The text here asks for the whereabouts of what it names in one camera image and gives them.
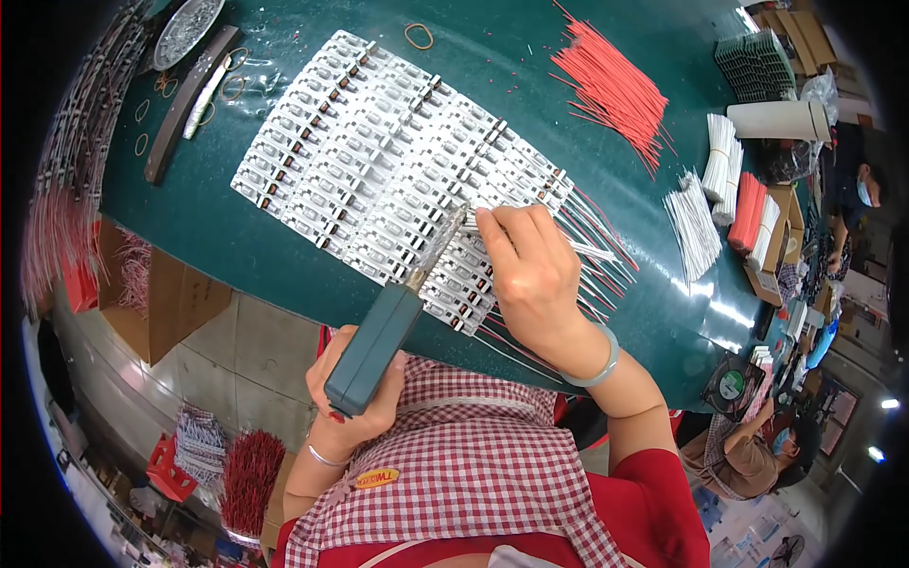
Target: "silver bracelet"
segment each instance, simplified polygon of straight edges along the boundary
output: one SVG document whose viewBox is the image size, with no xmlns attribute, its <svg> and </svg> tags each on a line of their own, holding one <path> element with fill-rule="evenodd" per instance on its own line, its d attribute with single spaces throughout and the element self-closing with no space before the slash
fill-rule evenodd
<svg viewBox="0 0 909 568">
<path fill-rule="evenodd" d="M 352 459 L 352 458 L 347 458 L 343 462 L 330 462 L 330 461 L 326 460 L 324 457 L 322 457 L 321 455 L 319 455 L 319 452 L 317 452 L 315 450 L 315 448 L 313 447 L 313 445 L 311 443 L 308 443 L 307 446 L 309 447 L 309 453 L 311 453 L 313 455 L 313 457 L 316 459 L 316 461 L 318 461 L 319 463 L 323 463 L 324 465 L 327 465 L 328 467 L 344 467 L 345 465 L 348 465 Z"/>
<path fill-rule="evenodd" d="M 607 376 L 612 374 L 615 366 L 619 363 L 619 341 L 615 339 L 613 330 L 609 329 L 604 324 L 594 323 L 594 325 L 600 328 L 600 331 L 603 332 L 603 335 L 609 339 L 609 363 L 606 364 L 606 367 L 603 369 L 603 371 L 600 371 L 600 374 L 586 381 L 574 378 L 570 374 L 565 374 L 561 371 L 559 372 L 559 374 L 562 375 L 562 378 L 565 379 L 569 384 L 580 386 L 581 388 L 590 388 L 592 386 L 597 386 L 599 383 L 602 383 L 606 380 Z"/>
</svg>

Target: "logo patch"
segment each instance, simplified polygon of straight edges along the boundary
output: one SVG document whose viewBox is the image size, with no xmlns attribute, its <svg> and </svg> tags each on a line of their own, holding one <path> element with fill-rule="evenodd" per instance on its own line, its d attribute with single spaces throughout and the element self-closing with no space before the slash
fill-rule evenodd
<svg viewBox="0 0 909 568">
<path fill-rule="evenodd" d="M 389 469 L 387 467 L 382 469 L 370 470 L 366 473 L 356 476 L 356 485 L 355 489 L 370 489 L 371 487 L 378 487 L 379 485 L 385 485 L 386 483 L 391 483 L 400 473 L 396 469 Z"/>
</svg>

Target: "worker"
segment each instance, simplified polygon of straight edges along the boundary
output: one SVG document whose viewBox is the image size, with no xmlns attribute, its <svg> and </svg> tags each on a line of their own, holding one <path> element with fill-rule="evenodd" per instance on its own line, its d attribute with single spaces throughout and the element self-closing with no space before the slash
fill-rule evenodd
<svg viewBox="0 0 909 568">
<path fill-rule="evenodd" d="M 585 473 L 554 427 L 556 393 L 403 352 L 364 414 L 334 422 L 323 385 L 346 325 L 306 373 L 319 412 L 272 565 L 708 565 L 664 398 L 576 307 L 581 265 L 549 212 L 480 208 L 476 222 L 509 332 L 609 417 L 610 476 Z"/>
<path fill-rule="evenodd" d="M 768 444 L 757 434 L 773 416 L 774 399 L 771 397 L 753 420 L 733 424 L 732 432 L 719 434 L 717 448 L 722 450 L 722 457 L 711 464 L 707 446 L 708 437 L 716 428 L 714 418 L 710 428 L 690 442 L 679 440 L 684 443 L 679 455 L 685 469 L 710 491 L 735 500 L 752 499 L 804 478 L 797 470 L 806 470 L 817 456 L 821 427 L 807 416 L 796 416 L 792 425 Z"/>
<path fill-rule="evenodd" d="M 824 149 L 821 156 L 827 164 L 824 175 L 826 211 L 830 215 L 830 234 L 833 244 L 828 251 L 827 273 L 838 274 L 842 268 L 846 237 L 871 207 L 880 207 L 886 200 L 887 183 L 884 169 L 871 166 L 864 156 L 862 128 L 848 123 L 836 124 L 836 153 Z"/>
</svg>

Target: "concrete floor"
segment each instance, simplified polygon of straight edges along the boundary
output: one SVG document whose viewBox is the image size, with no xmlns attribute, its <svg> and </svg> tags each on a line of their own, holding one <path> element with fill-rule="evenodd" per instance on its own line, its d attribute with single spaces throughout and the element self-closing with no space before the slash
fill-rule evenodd
<svg viewBox="0 0 909 568">
<path fill-rule="evenodd" d="M 230 305 L 154 366 L 144 363 L 97 309 L 73 315 L 56 291 L 55 326 L 74 386 L 145 459 L 174 430 L 181 401 L 215 414 L 228 433 L 262 428 L 296 452 L 315 408 L 305 372 L 318 325 L 234 291 Z M 588 471 L 607 471 L 608 444 L 582 453 Z"/>
</svg>

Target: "metal tray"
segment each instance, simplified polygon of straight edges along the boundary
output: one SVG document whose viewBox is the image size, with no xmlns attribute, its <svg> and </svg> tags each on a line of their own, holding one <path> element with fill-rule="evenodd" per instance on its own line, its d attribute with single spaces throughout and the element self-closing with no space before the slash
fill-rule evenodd
<svg viewBox="0 0 909 568">
<path fill-rule="evenodd" d="M 176 65 L 208 33 L 225 0 L 188 0 L 158 36 L 152 67 L 164 71 Z"/>
</svg>

